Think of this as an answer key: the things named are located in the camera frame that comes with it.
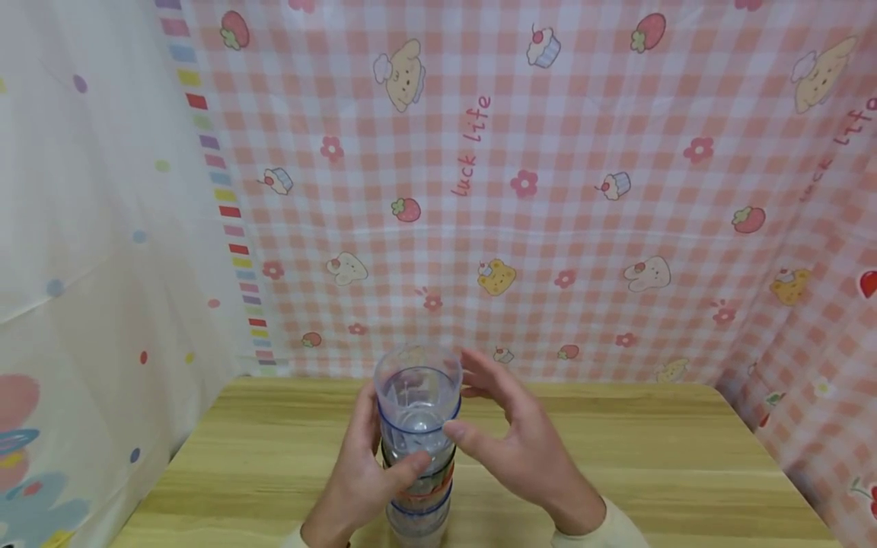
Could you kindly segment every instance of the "sleeve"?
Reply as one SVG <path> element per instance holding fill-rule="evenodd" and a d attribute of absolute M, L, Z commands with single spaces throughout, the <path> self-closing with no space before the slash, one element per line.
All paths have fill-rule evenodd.
<path fill-rule="evenodd" d="M 631 519 L 609 499 L 603 500 L 606 502 L 606 519 L 600 527 L 583 537 L 570 537 L 555 531 L 552 548 L 649 548 Z"/>
<path fill-rule="evenodd" d="M 292 534 L 286 537 L 280 548 L 308 548 L 308 545 L 302 540 L 302 526 L 296 527 Z"/>

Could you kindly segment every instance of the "red heart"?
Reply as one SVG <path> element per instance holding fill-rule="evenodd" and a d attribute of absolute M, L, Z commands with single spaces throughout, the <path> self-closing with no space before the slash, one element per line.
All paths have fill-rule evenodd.
<path fill-rule="evenodd" d="M 877 292 L 877 270 L 869 270 L 859 278 L 859 289 L 866 299 L 870 299 Z"/>

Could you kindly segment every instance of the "gingham fabric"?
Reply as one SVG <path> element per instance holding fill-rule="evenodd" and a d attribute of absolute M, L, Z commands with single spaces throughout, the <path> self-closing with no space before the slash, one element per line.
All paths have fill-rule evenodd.
<path fill-rule="evenodd" d="M 419 338 L 710 384 L 877 545 L 877 4 L 156 5 L 263 373 L 367 376 Z"/>

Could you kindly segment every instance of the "white curtain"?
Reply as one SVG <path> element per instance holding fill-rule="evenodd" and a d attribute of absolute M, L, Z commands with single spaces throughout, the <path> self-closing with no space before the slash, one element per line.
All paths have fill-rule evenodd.
<path fill-rule="evenodd" d="M 150 3 L 0 7 L 0 545 L 108 544 L 247 367 L 162 41 Z"/>

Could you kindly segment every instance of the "yellow bear print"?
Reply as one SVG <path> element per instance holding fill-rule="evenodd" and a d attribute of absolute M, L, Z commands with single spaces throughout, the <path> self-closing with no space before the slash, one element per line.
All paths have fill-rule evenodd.
<path fill-rule="evenodd" d="M 770 290 L 786 306 L 795 306 L 804 289 L 807 288 L 809 279 L 809 270 L 799 268 L 795 271 L 789 271 L 783 268 L 776 280 L 770 284 Z"/>
<path fill-rule="evenodd" d="M 389 100 L 399 112 L 420 100 L 424 92 L 426 69 L 420 62 L 420 42 L 410 39 L 388 57 L 381 53 L 373 65 L 374 80 L 387 89 Z"/>
<path fill-rule="evenodd" d="M 674 359 L 658 368 L 655 380 L 657 382 L 678 382 L 685 376 L 686 371 L 688 371 L 688 360 L 685 358 Z"/>
<path fill-rule="evenodd" d="M 825 103 L 850 63 L 850 53 L 855 45 L 856 37 L 850 36 L 818 56 L 812 51 L 796 62 L 791 80 L 795 84 L 795 111 L 798 114 Z"/>
<path fill-rule="evenodd" d="M 488 293 L 498 297 L 511 287 L 517 272 L 499 259 L 493 259 L 489 264 L 481 263 L 478 268 L 478 285 Z"/>

